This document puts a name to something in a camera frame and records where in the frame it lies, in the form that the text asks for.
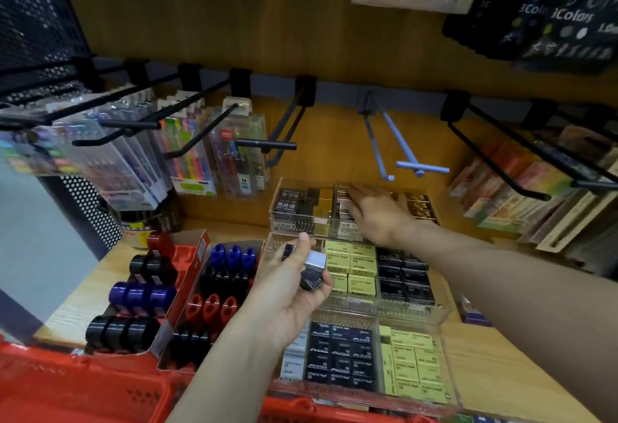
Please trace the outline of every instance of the person's right hand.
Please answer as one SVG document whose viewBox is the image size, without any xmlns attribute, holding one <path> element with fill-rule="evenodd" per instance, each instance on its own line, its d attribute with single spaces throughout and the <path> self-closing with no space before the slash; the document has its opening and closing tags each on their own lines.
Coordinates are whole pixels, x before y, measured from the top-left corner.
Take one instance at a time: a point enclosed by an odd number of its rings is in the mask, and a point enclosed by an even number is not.
<svg viewBox="0 0 618 423">
<path fill-rule="evenodd" d="M 387 190 L 366 185 L 350 185 L 347 191 L 354 202 L 350 214 L 362 233 L 379 246 L 397 247 L 397 231 L 415 221 L 406 196 L 400 193 L 395 202 Z"/>
</svg>

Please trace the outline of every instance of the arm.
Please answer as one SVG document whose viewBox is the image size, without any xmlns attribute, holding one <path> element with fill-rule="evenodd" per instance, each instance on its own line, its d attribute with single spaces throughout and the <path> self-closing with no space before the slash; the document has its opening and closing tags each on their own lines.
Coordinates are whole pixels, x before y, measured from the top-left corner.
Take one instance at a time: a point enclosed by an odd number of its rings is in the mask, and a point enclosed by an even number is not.
<svg viewBox="0 0 618 423">
<path fill-rule="evenodd" d="M 351 214 L 383 246 L 409 250 L 461 291 L 599 419 L 618 415 L 618 285 L 417 221 L 405 199 L 351 187 Z"/>
<path fill-rule="evenodd" d="M 283 263 L 284 245 L 260 265 L 247 300 L 212 345 L 167 423 L 256 421 L 273 369 L 313 310 L 331 292 L 332 277 L 313 293 L 299 289 L 311 245 L 307 233 Z"/>
</svg>

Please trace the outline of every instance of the person's left hand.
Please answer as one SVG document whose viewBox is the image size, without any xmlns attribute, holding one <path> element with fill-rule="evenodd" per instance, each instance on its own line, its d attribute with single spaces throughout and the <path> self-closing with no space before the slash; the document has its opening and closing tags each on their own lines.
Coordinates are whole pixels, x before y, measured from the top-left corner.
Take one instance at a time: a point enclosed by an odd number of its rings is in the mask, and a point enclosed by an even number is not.
<svg viewBox="0 0 618 423">
<path fill-rule="evenodd" d="M 254 325 L 263 326 L 263 333 L 281 350 L 296 339 L 311 313 L 331 294 L 333 286 L 331 274 L 325 269 L 318 289 L 309 292 L 300 288 L 300 272 L 315 240 L 301 232 L 290 244 L 296 244 L 296 249 L 283 262 L 285 244 L 277 249 L 270 263 L 259 266 L 251 292 L 240 310 L 252 316 Z"/>
</svg>

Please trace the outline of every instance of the perforated metal panel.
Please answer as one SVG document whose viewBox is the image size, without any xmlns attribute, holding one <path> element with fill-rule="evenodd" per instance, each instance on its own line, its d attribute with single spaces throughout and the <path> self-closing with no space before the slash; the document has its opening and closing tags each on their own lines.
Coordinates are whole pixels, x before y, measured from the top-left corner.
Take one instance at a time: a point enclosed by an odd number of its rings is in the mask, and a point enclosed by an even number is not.
<svg viewBox="0 0 618 423">
<path fill-rule="evenodd" d="M 0 69 L 20 68 L 91 56 L 69 0 L 0 0 Z M 0 90 L 77 74 L 73 65 L 0 77 Z M 89 92 L 79 81 L 38 87 L 4 98 L 15 102 L 50 93 Z M 81 238 L 101 259 L 120 240 L 113 218 L 97 210 L 98 192 L 80 176 L 40 177 Z"/>
</svg>

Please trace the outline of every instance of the green label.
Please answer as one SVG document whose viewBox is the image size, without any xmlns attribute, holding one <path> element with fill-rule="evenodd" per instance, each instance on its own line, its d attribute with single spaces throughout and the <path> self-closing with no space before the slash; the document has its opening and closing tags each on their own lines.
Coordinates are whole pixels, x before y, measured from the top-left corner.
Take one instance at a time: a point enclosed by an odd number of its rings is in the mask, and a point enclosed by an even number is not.
<svg viewBox="0 0 618 423">
<path fill-rule="evenodd" d="M 186 182 L 181 183 L 181 189 L 185 189 L 186 191 L 195 191 L 195 192 L 203 192 L 204 187 L 199 184 L 188 184 Z"/>
</svg>

